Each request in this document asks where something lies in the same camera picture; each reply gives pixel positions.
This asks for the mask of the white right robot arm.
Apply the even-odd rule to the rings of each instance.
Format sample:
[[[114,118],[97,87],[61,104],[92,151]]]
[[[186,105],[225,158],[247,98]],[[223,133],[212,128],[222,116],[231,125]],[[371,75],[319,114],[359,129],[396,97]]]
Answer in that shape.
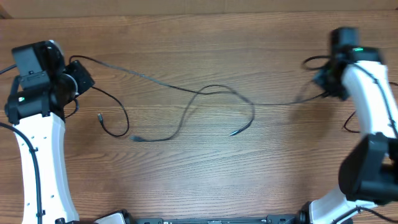
[[[361,139],[341,163],[338,185],[284,223],[352,223],[356,214],[397,201],[397,103],[387,65],[379,49],[359,44],[354,27],[331,31],[329,43],[313,81],[327,96],[352,98]]]

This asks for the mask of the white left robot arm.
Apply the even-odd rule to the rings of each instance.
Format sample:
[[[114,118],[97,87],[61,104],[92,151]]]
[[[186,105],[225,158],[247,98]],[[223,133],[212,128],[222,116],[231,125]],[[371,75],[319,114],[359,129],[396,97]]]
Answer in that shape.
[[[64,107],[94,85],[79,61],[65,63],[54,40],[12,49],[19,74],[4,110],[22,162],[23,223],[78,223],[64,155]]]

